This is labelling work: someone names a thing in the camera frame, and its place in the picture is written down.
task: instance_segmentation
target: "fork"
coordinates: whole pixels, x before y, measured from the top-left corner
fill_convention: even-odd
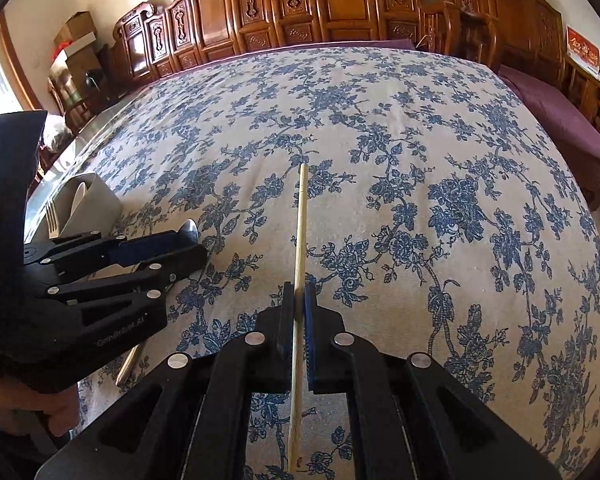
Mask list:
[[[46,206],[46,224],[49,227],[49,239],[58,238],[60,236],[60,225],[58,222],[58,213],[53,200],[49,201]]]

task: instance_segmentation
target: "wooden stick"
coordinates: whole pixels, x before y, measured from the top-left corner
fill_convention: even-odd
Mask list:
[[[296,233],[296,275],[294,277],[294,339],[291,354],[291,416],[289,418],[288,467],[296,464],[300,451],[300,424],[302,423],[302,357],[304,355],[304,264],[306,260],[306,199],[307,166],[300,166],[298,195],[298,231]]]

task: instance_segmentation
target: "screw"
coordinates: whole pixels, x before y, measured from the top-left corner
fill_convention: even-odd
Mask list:
[[[244,336],[244,341],[247,345],[259,346],[264,343],[264,334],[262,332],[249,332]]]
[[[189,357],[186,354],[174,354],[169,357],[167,364],[174,369],[184,368],[189,362]]]
[[[333,337],[336,345],[340,346],[351,346],[356,338],[353,337],[349,332],[340,332]]]
[[[421,352],[414,354],[411,356],[411,364],[416,368],[429,368],[431,366],[431,357]]]

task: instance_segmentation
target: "human hand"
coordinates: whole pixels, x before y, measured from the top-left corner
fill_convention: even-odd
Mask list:
[[[14,410],[44,412],[49,415],[49,431],[61,436],[78,425],[78,386],[58,394],[39,394],[12,377],[0,379],[0,430],[14,435],[26,434]]]

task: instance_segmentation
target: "floral tablecloth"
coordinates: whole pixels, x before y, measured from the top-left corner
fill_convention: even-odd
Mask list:
[[[270,52],[142,92],[77,171],[135,237],[193,218],[211,252],[168,296],[169,325],[123,388],[122,357],[80,386],[84,426],[173,351],[251,330],[293,279],[298,169],[318,302],[382,352],[427,351],[567,478],[600,446],[600,238],[576,183],[488,69],[378,48]],[[343,396],[251,404],[248,480],[353,478]]]

